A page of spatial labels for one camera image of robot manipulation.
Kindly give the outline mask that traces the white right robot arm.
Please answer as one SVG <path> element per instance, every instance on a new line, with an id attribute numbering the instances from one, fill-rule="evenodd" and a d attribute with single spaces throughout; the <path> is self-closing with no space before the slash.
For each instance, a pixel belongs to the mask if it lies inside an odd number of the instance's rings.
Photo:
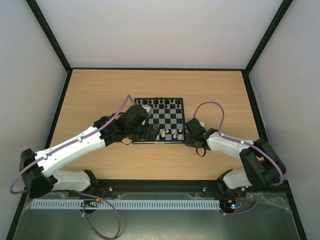
<path id="1" fill-rule="evenodd" d="M 286 167 L 264 138 L 245 141 L 224 135 L 217 129 L 205 129 L 204 124 L 196 118 L 185 124 L 187 131 L 185 145 L 207 151 L 221 152 L 242 163 L 242 168 L 224 172 L 218 180 L 218 191 L 229 196 L 237 188 L 255 187 L 265 191 L 270 186 L 281 185 L 284 181 Z"/>

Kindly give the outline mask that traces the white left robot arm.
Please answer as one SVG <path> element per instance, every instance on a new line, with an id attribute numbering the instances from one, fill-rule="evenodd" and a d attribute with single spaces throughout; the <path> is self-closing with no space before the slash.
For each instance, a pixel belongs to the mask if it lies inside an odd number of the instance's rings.
<path id="1" fill-rule="evenodd" d="M 54 191 L 78 191 L 92 194 L 98 181 L 90 170 L 64 171 L 62 167 L 92 151 L 120 143 L 123 139 L 155 141 L 160 132 L 157 124 L 150 124 L 153 109 L 149 105 L 132 105 L 119 116 L 103 116 L 75 137 L 54 147 L 20 154 L 22 180 L 31 199 Z"/>

